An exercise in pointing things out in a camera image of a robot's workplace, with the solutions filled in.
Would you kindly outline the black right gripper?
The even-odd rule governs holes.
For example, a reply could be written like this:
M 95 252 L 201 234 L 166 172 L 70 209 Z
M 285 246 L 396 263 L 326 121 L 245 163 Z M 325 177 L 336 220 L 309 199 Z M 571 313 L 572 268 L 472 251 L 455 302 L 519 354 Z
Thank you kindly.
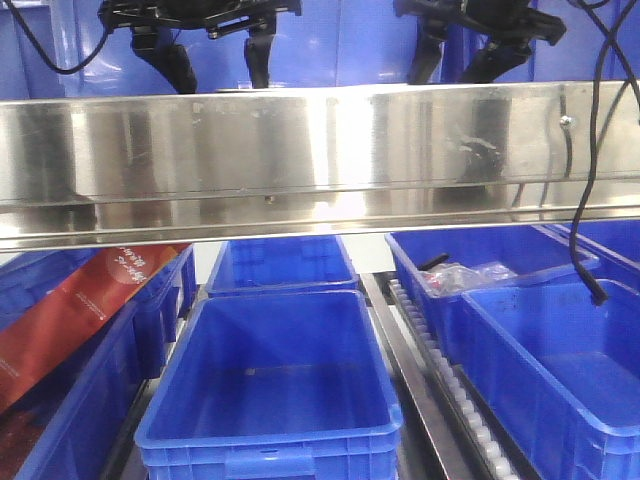
M 459 78 L 460 83 L 488 84 L 526 63 L 531 40 L 556 45 L 566 32 L 557 16 L 539 11 L 529 1 L 394 1 L 397 16 L 417 18 L 409 85 L 428 84 L 442 58 L 445 25 L 454 24 L 488 36 Z

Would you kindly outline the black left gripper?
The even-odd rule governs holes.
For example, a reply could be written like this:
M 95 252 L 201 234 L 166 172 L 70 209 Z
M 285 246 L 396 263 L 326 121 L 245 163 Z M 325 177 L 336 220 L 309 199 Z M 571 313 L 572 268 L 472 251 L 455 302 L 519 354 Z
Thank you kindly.
M 98 17 L 108 32 L 128 28 L 131 49 L 178 94 L 194 94 L 197 78 L 185 47 L 172 30 L 204 30 L 211 39 L 248 31 L 244 58 L 254 89 L 269 87 L 269 59 L 277 15 L 302 14 L 298 0 L 283 1 L 104 1 Z

